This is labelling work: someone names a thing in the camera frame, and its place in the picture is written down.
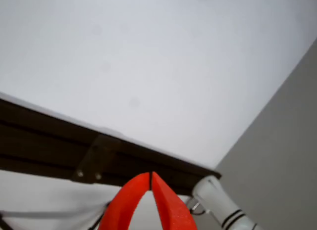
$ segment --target red plastic part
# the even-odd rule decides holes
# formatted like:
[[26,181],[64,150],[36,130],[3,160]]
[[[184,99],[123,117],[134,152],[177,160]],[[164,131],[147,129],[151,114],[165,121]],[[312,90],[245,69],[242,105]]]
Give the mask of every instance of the red plastic part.
[[164,230],[197,230],[187,206],[155,172],[152,190]]
[[150,174],[139,174],[125,184],[109,204],[99,230],[128,230],[139,201],[150,189]]
[[[149,173],[131,179],[107,208],[99,230],[128,230],[134,210],[149,189]],[[197,230],[186,205],[155,172],[152,176],[152,190],[163,230]]]

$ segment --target metal bracket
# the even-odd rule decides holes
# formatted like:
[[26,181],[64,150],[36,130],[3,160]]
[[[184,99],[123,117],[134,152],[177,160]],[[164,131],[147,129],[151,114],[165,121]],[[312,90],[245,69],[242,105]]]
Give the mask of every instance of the metal bracket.
[[72,181],[82,183],[101,182],[102,172],[119,149],[121,141],[106,135],[98,135],[78,165]]

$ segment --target gray wall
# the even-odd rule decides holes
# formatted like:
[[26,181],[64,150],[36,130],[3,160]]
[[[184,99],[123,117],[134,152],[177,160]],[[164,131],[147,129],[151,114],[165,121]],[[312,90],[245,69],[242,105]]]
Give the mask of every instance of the gray wall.
[[[267,230],[316,229],[317,42],[219,164],[232,198]],[[200,230],[212,228],[196,218]]]

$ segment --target wooden frame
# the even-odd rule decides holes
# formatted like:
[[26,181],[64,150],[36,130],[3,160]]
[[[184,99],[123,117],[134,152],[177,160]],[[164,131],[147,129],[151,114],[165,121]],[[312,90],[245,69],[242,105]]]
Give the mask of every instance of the wooden frame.
[[[100,138],[104,141],[96,145]],[[97,165],[98,158],[90,158],[92,149],[107,161]],[[86,168],[85,173],[79,173],[79,168]],[[0,169],[119,186],[139,173],[155,171],[177,194],[184,195],[191,195],[204,176],[221,177],[218,172],[1,99]],[[78,178],[82,175],[90,178]]]

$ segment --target screw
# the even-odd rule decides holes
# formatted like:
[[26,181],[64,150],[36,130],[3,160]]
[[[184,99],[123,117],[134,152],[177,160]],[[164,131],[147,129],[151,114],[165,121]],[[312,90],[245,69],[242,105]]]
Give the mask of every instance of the screw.
[[78,171],[77,171],[77,175],[78,175],[79,177],[83,177],[83,176],[84,176],[84,173],[83,173],[81,170],[78,170]]
[[96,177],[97,180],[101,180],[101,178],[102,178],[102,176],[100,175],[100,173],[96,173],[96,174],[95,174],[95,177]]

